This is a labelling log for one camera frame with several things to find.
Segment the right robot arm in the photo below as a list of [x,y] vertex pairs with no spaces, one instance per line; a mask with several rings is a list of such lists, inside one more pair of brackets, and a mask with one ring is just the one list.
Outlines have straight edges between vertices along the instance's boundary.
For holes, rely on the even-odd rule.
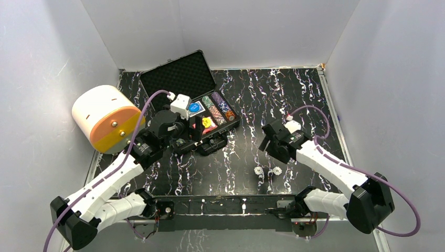
[[301,130],[296,121],[273,121],[262,127],[265,134],[259,150],[287,163],[296,160],[312,168],[338,189],[339,193],[306,187],[286,206],[269,212],[290,217],[310,217],[322,212],[347,219],[357,230],[370,234],[394,210],[395,205],[386,178],[380,173],[373,177],[345,168],[345,162],[330,156]]

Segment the white poker chip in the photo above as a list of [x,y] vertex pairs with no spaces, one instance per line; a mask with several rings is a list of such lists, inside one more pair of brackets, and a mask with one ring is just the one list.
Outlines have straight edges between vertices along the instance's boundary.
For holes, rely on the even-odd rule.
[[264,175],[264,170],[263,170],[262,167],[257,166],[257,167],[254,168],[254,173],[257,176]]
[[275,176],[279,176],[282,173],[282,169],[280,167],[276,166],[272,169],[272,172]]

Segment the red card deck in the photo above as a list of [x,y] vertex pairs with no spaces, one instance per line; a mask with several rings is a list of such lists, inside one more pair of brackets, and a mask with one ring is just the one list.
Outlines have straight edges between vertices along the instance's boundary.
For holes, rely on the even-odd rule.
[[214,129],[218,128],[218,125],[214,122],[214,120],[211,117],[203,117],[202,125],[204,127],[202,135],[205,135],[208,132],[211,132]]

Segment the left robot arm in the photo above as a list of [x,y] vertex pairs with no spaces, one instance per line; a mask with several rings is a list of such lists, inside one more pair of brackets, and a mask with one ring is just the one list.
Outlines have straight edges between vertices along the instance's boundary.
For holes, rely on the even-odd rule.
[[52,200],[53,225],[45,240],[44,251],[47,251],[56,230],[68,242],[69,248],[79,250],[91,243],[97,233],[121,220],[141,216],[159,221],[162,211],[158,200],[143,188],[111,203],[108,200],[127,181],[162,158],[168,145],[183,132],[180,124],[189,117],[191,98],[158,90],[149,99],[162,93],[171,100],[170,109],[159,111],[152,118],[150,127],[140,133],[139,128],[149,106],[147,102],[137,121],[130,126],[133,130],[131,139],[115,161],[77,192],[67,198],[57,196]]

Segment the blue small blind button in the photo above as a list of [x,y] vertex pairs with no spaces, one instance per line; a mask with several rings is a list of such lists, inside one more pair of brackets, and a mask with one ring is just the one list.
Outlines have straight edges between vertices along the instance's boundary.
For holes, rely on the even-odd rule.
[[199,102],[191,103],[188,107],[189,112],[196,113],[201,110],[201,105]]

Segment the yellow round button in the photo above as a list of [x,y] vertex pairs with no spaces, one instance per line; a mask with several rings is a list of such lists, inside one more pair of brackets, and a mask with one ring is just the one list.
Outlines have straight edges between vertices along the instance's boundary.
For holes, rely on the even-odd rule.
[[209,117],[205,117],[202,119],[202,124],[205,128],[209,128],[213,125],[213,121],[211,118]]

